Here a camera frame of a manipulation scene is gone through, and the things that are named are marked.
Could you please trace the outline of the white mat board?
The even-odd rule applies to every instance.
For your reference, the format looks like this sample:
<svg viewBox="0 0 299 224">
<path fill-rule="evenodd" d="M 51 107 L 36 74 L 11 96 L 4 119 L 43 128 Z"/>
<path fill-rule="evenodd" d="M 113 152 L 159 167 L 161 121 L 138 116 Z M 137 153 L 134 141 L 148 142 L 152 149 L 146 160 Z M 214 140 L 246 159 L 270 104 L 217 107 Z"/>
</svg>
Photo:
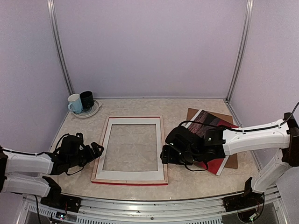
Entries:
<svg viewBox="0 0 299 224">
<path fill-rule="evenodd" d="M 104 152 L 95 162 L 92 183 L 168 185 L 167 165 L 160 161 L 162 116 L 109 116 L 100 143 Z"/>
</svg>

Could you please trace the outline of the red sunset photo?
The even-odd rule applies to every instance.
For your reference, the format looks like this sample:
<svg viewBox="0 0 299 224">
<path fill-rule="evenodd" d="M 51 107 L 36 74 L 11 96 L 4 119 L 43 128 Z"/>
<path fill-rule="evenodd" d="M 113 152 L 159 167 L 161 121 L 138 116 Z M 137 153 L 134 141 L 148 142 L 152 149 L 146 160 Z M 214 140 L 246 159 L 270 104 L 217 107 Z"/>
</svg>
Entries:
<svg viewBox="0 0 299 224">
<path fill-rule="evenodd" d="M 209 114 L 208 111 L 200 109 L 193 118 L 190 119 L 190 123 L 185 124 L 185 127 L 188 128 L 192 133 L 204 137 L 205 132 L 209 129 L 212 129 L 216 126 L 228 126 L 231 128 L 237 128 L 238 126 L 229 126 L 229 123 L 226 123 L 224 120 L 221 120 L 220 118 Z M 195 163 L 195 166 L 206 169 L 214 174 L 214 175 L 220 175 L 225 168 L 225 164 L 228 160 L 229 156 L 226 158 L 220 158 L 215 159 L 212 161 L 209 161 L 207 165 L 205 165 L 203 162 L 197 162 Z"/>
</svg>

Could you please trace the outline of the red wooden picture frame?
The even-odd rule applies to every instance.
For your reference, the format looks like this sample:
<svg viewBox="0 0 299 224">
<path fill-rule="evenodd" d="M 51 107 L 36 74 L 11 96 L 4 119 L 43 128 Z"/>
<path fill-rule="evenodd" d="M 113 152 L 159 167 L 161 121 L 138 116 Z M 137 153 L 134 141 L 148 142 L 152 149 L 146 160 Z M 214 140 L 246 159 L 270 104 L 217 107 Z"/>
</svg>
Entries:
<svg viewBox="0 0 299 224">
<path fill-rule="evenodd" d="M 100 143 L 105 148 L 96 159 L 91 182 L 96 184 L 123 186 L 165 186 L 168 185 L 167 165 L 157 162 L 157 171 L 109 171 L 104 170 L 107 146 L 113 125 L 155 125 L 157 158 L 160 158 L 164 144 L 164 123 L 160 116 L 109 116 L 106 118 Z"/>
</svg>

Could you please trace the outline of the clear acrylic sheet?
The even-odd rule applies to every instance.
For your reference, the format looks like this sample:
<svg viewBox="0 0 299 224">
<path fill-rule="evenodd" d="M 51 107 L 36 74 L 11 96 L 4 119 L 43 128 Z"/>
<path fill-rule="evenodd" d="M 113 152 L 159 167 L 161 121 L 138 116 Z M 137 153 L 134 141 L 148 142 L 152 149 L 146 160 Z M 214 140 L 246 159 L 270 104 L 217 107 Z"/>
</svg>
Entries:
<svg viewBox="0 0 299 224">
<path fill-rule="evenodd" d="M 156 125 L 112 125 L 103 170 L 157 171 Z"/>
</svg>

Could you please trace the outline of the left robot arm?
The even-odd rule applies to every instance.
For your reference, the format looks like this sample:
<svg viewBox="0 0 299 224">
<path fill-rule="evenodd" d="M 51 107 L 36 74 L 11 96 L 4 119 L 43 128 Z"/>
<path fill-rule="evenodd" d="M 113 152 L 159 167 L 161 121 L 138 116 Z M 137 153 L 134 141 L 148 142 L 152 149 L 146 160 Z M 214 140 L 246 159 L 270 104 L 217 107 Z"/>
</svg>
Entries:
<svg viewBox="0 0 299 224">
<path fill-rule="evenodd" d="M 103 152 L 104 147 L 96 142 L 85 145 L 82 133 L 64 134 L 53 152 L 26 153 L 1 147 L 0 191 L 40 196 L 62 207 L 65 196 L 52 176 L 70 175 L 73 167 L 83 170 Z"/>
</svg>

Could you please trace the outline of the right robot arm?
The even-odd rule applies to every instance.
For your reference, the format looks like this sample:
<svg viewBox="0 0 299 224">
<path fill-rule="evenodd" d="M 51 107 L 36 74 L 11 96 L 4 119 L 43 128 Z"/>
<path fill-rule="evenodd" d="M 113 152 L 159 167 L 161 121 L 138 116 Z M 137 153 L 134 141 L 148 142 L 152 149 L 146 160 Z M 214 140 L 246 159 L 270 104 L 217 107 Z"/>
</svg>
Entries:
<svg viewBox="0 0 299 224">
<path fill-rule="evenodd" d="M 245 183 L 239 203 L 249 207 L 257 194 L 281 177 L 287 170 L 299 165 L 299 127 L 292 113 L 275 122 L 232 128 L 224 124 L 186 120 L 166 137 L 160 158 L 163 164 L 177 164 L 189 168 L 199 163 L 201 171 L 208 170 L 209 162 L 228 156 L 260 149 L 276 148 L 275 156 L 255 176 Z"/>
</svg>

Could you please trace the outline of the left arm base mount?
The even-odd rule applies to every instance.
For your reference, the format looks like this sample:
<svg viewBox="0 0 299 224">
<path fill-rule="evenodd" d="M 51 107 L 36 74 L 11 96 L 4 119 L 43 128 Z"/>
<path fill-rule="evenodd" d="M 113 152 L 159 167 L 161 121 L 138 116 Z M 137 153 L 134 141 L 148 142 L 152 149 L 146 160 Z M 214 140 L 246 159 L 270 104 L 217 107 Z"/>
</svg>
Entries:
<svg viewBox="0 0 299 224">
<path fill-rule="evenodd" d="M 61 194 L 58 197 L 42 197 L 40 203 L 55 209 L 78 213 L 82 199 Z"/>
</svg>

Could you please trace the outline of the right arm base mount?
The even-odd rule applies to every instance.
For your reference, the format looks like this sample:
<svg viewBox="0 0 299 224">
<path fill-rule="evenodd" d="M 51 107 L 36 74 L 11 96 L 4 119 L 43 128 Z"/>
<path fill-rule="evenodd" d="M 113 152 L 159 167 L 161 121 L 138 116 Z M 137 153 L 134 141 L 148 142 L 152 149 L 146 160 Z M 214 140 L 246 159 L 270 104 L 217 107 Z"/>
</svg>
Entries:
<svg viewBox="0 0 299 224">
<path fill-rule="evenodd" d="M 252 177 L 245 182 L 244 192 L 242 194 L 227 196 L 223 198 L 226 212 L 242 210 L 264 203 L 264 192 L 255 193 L 252 189 Z"/>
</svg>

